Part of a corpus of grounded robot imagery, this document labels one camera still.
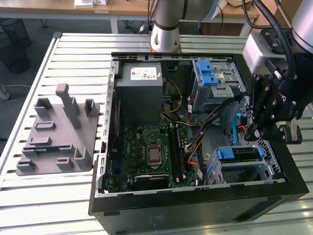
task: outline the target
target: white box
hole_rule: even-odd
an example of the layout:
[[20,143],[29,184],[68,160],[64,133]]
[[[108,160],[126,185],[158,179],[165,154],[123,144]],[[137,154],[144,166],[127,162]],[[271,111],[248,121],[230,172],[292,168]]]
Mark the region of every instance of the white box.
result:
[[106,5],[108,4],[109,0],[93,0],[94,4]]
[[75,9],[93,8],[93,2],[92,0],[75,0],[74,8]]

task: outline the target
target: ram slot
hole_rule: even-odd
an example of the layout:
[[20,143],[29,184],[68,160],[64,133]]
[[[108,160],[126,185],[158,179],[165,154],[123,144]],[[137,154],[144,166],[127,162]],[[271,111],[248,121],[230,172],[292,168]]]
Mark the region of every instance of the ram slot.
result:
[[179,183],[185,178],[185,166],[183,150],[179,137],[179,129],[177,126],[168,126],[168,141],[170,147],[173,181]]

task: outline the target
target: robotic arm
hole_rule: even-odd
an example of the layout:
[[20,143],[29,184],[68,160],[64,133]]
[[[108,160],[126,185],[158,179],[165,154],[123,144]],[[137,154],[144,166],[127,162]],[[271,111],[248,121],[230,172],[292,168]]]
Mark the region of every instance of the robotic arm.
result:
[[[243,52],[252,73],[252,122],[245,138],[299,144],[302,135],[297,120],[313,100],[313,0],[303,1],[292,28],[286,30],[262,2],[254,2],[272,29],[251,33]],[[286,124],[277,128],[279,121]]]
[[[297,120],[313,100],[313,0],[303,0],[292,28],[282,29],[261,0],[253,0],[271,27],[251,33],[243,51],[252,73],[250,87],[251,125],[245,139],[261,137],[284,144],[301,143]],[[275,0],[286,24],[291,26],[279,0]],[[211,18],[217,0],[159,0],[150,44],[155,52],[180,50],[180,19]],[[276,127],[279,121],[285,125]]]

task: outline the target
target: sticker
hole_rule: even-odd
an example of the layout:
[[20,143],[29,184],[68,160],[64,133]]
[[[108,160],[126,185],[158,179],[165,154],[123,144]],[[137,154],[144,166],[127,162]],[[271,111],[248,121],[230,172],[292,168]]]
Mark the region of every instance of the sticker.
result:
[[46,152],[47,150],[45,148],[38,148],[35,149],[36,152]]
[[200,169],[198,169],[197,175],[198,175],[199,178],[202,180],[203,173],[200,171]]
[[99,13],[99,14],[108,14],[108,11],[94,11],[95,13]]
[[154,68],[132,68],[131,80],[157,80],[157,69]]
[[224,78],[224,75],[222,73],[216,73],[215,77],[216,78]]
[[188,112],[192,113],[192,105],[191,104],[188,104]]
[[204,161],[208,161],[210,159],[210,154],[206,153],[205,157],[203,158]]

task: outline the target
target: green motherboard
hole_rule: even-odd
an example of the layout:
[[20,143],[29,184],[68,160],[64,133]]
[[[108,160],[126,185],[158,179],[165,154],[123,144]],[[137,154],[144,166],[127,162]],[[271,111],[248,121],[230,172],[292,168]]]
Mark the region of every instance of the green motherboard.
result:
[[[184,147],[188,144],[185,126],[182,125],[179,128],[179,135],[181,146]],[[159,164],[151,161],[151,156],[148,157],[148,154],[155,152],[156,149],[161,151],[162,160]],[[168,188],[194,185],[192,168],[185,171],[186,178],[184,180],[180,182],[173,181],[167,126],[126,127],[123,138],[122,161],[119,167],[121,168],[121,174],[124,176],[115,179],[115,187],[119,192],[129,191],[129,184],[132,183],[133,177],[142,174],[169,175]]]

